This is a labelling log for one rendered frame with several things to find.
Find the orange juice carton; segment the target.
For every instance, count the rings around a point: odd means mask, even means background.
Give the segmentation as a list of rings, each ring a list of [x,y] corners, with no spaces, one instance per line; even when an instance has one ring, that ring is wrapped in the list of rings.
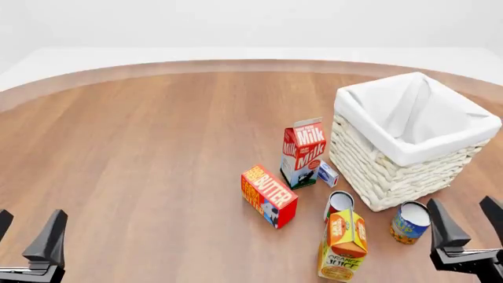
[[[349,282],[367,254],[365,220],[352,209],[331,214],[318,249],[318,276]]]

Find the blue and orange soup tin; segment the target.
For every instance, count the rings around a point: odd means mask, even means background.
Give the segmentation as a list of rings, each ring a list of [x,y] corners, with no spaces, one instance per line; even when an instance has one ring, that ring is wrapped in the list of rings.
[[[416,201],[407,201],[398,207],[391,221],[392,237],[403,244],[415,244],[431,224],[427,207]]]

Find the red tin with white lid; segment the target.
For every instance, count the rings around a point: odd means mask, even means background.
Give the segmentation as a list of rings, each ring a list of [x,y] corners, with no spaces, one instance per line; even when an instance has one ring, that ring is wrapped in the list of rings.
[[[325,206],[325,211],[323,214],[324,222],[329,220],[331,214],[335,214],[340,211],[345,211],[347,209],[354,209],[354,198],[343,190],[336,190],[327,200]]]

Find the red and white milk carton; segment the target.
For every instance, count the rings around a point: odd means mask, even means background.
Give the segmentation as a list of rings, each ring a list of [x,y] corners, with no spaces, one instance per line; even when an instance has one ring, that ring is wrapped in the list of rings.
[[[284,131],[280,172],[292,189],[316,183],[327,144],[322,118],[295,122]]]

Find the red and orange butter box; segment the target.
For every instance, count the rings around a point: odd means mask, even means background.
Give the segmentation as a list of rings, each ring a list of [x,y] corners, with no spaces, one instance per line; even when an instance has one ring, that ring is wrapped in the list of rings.
[[[275,229],[295,217],[298,196],[261,164],[247,169],[240,180],[243,198]]]

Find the small blue and white box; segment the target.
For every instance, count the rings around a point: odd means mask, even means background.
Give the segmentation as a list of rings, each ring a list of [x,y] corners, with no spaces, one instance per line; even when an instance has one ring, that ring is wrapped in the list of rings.
[[[336,186],[339,180],[339,174],[323,160],[318,168],[318,177],[321,178],[330,188]]]

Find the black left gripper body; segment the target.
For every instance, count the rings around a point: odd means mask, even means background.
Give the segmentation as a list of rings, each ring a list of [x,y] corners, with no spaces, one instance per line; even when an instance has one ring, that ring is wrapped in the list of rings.
[[[61,283],[65,266],[49,265],[43,269],[0,267],[0,283]]]

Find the white woven basket with liner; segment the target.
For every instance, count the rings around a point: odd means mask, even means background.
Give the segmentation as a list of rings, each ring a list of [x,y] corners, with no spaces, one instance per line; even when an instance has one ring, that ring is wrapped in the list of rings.
[[[383,211],[449,186],[500,128],[499,117],[412,72],[337,90],[329,158]]]

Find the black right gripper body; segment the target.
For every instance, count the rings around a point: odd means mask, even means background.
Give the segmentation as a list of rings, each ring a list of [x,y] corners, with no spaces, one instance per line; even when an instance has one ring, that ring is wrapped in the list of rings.
[[[436,248],[430,259],[436,270],[473,274],[480,283],[503,283],[503,249]]]

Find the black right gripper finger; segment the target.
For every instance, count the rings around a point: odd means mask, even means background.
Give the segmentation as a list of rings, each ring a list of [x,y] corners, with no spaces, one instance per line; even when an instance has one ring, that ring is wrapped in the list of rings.
[[[436,198],[427,202],[431,220],[431,250],[440,248],[462,249],[470,240],[470,236],[460,228],[450,217],[443,204]]]
[[[479,202],[479,206],[490,221],[496,234],[503,236],[503,205],[493,197],[486,196]]]

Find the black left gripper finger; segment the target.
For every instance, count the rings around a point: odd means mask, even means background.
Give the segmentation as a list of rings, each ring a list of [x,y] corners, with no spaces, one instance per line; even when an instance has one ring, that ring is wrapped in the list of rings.
[[[14,216],[6,209],[0,209],[0,242],[13,222]]]
[[[64,235],[68,215],[57,209],[50,216],[39,235],[24,250],[30,269],[47,269],[49,266],[64,268]]]

